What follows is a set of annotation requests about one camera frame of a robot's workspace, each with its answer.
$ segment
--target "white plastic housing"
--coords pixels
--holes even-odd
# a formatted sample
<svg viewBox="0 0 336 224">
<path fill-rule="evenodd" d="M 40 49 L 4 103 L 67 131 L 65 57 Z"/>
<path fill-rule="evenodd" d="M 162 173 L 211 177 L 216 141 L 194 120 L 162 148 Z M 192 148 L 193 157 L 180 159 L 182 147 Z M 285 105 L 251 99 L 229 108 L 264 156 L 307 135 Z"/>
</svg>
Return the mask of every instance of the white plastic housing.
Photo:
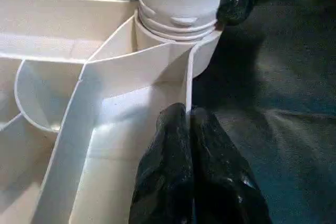
<svg viewBox="0 0 336 224">
<path fill-rule="evenodd" d="M 166 39 L 130 1 L 2 5 L 0 223 L 127 223 L 156 118 L 176 102 L 191 109 L 221 31 Z"/>
<path fill-rule="evenodd" d="M 139 0 L 140 18 L 154 34 L 177 41 L 204 38 L 215 29 L 220 0 Z"/>
</svg>

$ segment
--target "plastic compartment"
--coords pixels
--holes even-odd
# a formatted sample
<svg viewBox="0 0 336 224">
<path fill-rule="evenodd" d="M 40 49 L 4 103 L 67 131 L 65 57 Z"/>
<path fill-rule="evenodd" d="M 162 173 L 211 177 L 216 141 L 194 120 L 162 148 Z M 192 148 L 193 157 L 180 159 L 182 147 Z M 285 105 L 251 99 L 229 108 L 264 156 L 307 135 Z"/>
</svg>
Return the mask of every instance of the plastic compartment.
<svg viewBox="0 0 336 224">
<path fill-rule="evenodd" d="M 28 223 L 55 138 L 20 114 L 0 130 L 0 223 Z"/>
<path fill-rule="evenodd" d="M 0 130 L 19 114 L 14 98 L 14 82 L 21 61 L 0 57 Z"/>
<path fill-rule="evenodd" d="M 0 56 L 85 62 L 138 3 L 0 0 Z"/>
<path fill-rule="evenodd" d="M 160 38 L 137 2 L 0 3 L 0 223 L 127 223 L 156 118 L 191 108 L 221 32 Z"/>
<path fill-rule="evenodd" d="M 34 223 L 127 223 L 139 159 L 159 112 L 176 102 L 191 106 L 188 55 L 162 44 L 86 65 Z"/>
<path fill-rule="evenodd" d="M 143 32 L 137 12 L 122 24 L 99 50 L 90 58 L 90 61 L 114 58 L 131 54 L 143 49 L 170 42 L 157 36 Z"/>
<path fill-rule="evenodd" d="M 80 63 L 24 60 L 15 82 L 23 116 L 41 130 L 58 132 L 82 68 Z"/>
</svg>

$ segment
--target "white plastic tray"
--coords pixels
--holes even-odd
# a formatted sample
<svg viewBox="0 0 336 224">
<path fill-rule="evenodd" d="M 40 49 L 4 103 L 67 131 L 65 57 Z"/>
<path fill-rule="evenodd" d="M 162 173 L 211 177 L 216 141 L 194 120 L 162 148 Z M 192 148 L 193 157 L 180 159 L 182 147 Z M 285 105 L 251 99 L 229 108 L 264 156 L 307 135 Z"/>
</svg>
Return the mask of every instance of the white plastic tray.
<svg viewBox="0 0 336 224">
<path fill-rule="evenodd" d="M 162 39 L 130 1 L 0 3 L 0 223 L 128 223 L 156 118 L 190 110 L 221 32 Z"/>
</svg>

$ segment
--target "white pipe fitting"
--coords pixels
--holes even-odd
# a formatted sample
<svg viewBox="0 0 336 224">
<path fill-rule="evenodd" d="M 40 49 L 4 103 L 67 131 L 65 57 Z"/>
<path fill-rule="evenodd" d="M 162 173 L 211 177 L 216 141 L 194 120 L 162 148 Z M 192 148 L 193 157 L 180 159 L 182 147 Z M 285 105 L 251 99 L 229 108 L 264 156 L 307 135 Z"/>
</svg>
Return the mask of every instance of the white pipe fitting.
<svg viewBox="0 0 336 224">
<path fill-rule="evenodd" d="M 217 22 L 221 0 L 139 0 L 139 16 L 152 33 L 176 41 L 200 40 Z"/>
</svg>

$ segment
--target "dark fabric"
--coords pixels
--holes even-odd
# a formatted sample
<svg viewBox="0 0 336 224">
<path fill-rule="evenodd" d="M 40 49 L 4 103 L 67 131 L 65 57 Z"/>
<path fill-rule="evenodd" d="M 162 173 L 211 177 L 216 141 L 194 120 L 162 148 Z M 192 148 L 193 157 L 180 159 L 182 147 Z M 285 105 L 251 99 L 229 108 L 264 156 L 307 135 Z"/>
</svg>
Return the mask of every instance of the dark fabric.
<svg viewBox="0 0 336 224">
<path fill-rule="evenodd" d="M 244 156 L 273 223 L 336 223 L 336 0 L 269 0 L 226 27 L 193 103 Z"/>
</svg>

